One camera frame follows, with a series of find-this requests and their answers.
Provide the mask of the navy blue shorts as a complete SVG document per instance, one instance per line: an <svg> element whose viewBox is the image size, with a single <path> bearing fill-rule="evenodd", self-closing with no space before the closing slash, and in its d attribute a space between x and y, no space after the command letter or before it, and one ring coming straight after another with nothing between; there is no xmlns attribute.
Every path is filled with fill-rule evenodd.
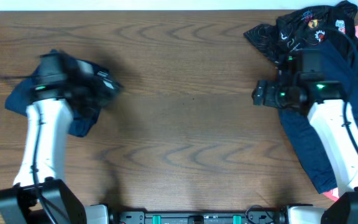
<svg viewBox="0 0 358 224"><path fill-rule="evenodd" d="M63 51L57 51L55 49L52 49L49 53L52 52ZM66 62L68 76L70 74L70 68L74 59L77 58L68 55L68 59ZM5 109L26 116L26 108L32 103L35 103L39 100L66 100L66 102L68 103L67 99L65 98L65 88L63 90L48 90L46 88L37 87L35 81L38 76L38 73L39 65L31 75L24 77L24 79L14 87L12 93L6 98ZM92 126L97 123L101 109L99 113L92 117L82 117L70 106L69 103L68 105L69 109L71 109L71 111L73 112L73 122L70 125L68 133L76 137L85 137L89 133Z"/></svg>

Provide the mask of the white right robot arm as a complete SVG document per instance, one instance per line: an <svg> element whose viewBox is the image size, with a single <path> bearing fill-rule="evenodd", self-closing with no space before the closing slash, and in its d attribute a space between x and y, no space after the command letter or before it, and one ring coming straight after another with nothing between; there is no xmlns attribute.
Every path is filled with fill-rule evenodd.
<svg viewBox="0 0 358 224"><path fill-rule="evenodd" d="M252 93L255 105L304 111L334 171L339 199L328 209L289 205L277 223L358 223L358 127L340 82L260 80Z"/></svg>

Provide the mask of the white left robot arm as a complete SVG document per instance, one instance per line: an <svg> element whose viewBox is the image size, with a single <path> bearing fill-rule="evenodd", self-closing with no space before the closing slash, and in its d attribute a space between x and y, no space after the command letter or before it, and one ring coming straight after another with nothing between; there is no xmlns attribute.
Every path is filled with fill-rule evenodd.
<svg viewBox="0 0 358 224"><path fill-rule="evenodd" d="M109 223L106 205L83 205L65 183L67 136L119 92L108 69L62 54L44 55L26 89L24 155L12 187L0 190L6 223Z"/></svg>

